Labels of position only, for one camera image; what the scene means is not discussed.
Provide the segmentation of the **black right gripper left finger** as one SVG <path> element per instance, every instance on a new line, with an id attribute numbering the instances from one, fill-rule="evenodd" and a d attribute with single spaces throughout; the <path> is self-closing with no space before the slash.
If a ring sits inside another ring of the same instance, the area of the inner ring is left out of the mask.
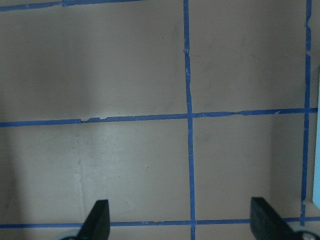
<path id="1" fill-rule="evenodd" d="M 110 235 L 110 210 L 107 199 L 97 200 L 75 236 L 76 240 L 107 240 Z"/>

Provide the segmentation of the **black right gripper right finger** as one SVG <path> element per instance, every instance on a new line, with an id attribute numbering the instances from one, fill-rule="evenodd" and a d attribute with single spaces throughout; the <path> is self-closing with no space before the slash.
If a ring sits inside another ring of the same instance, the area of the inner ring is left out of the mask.
<path id="1" fill-rule="evenodd" d="M 256 240 L 302 240 L 300 232 L 278 215 L 263 197 L 250 200 L 250 230 Z"/>

